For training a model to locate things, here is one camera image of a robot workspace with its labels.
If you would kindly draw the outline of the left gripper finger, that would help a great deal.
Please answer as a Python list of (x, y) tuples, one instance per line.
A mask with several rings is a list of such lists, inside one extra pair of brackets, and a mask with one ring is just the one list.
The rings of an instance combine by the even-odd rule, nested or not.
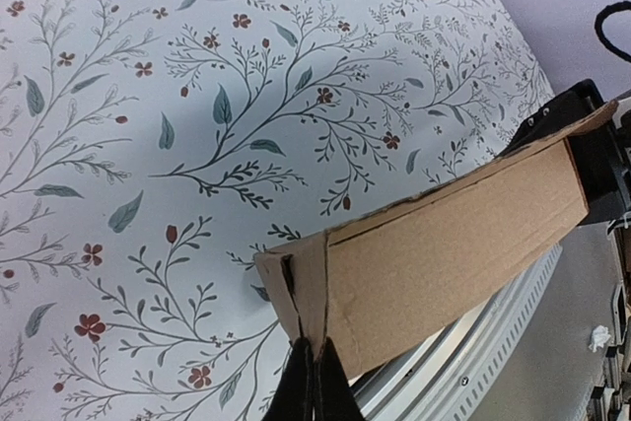
[(263, 421), (364, 421), (333, 341), (298, 338)]

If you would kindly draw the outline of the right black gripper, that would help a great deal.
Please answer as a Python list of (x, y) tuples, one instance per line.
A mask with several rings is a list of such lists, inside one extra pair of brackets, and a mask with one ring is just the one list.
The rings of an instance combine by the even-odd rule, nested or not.
[[(583, 80), (542, 105), (519, 126), (505, 148), (510, 154), (587, 117), (605, 105), (596, 83)], [(630, 220), (630, 119), (611, 118), (594, 131), (569, 139), (589, 214), (585, 224)]]

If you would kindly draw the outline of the brown cardboard paper box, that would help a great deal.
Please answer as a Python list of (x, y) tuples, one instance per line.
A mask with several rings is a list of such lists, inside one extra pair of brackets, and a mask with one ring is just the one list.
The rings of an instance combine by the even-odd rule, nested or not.
[(331, 341), (354, 379), (486, 302), (587, 216), (570, 142), (617, 108), (609, 102), (459, 179), (257, 254), (285, 332), (316, 352)]

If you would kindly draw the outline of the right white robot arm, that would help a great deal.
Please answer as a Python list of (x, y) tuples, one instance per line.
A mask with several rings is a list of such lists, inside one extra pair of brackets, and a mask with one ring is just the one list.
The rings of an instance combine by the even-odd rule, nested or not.
[[(619, 124), (608, 118), (595, 130), (569, 140), (589, 204), (584, 225), (607, 222), (615, 228), (630, 220), (630, 94), (616, 101), (624, 109)], [(527, 117), (500, 155), (551, 135), (603, 106), (594, 81), (581, 81)]]

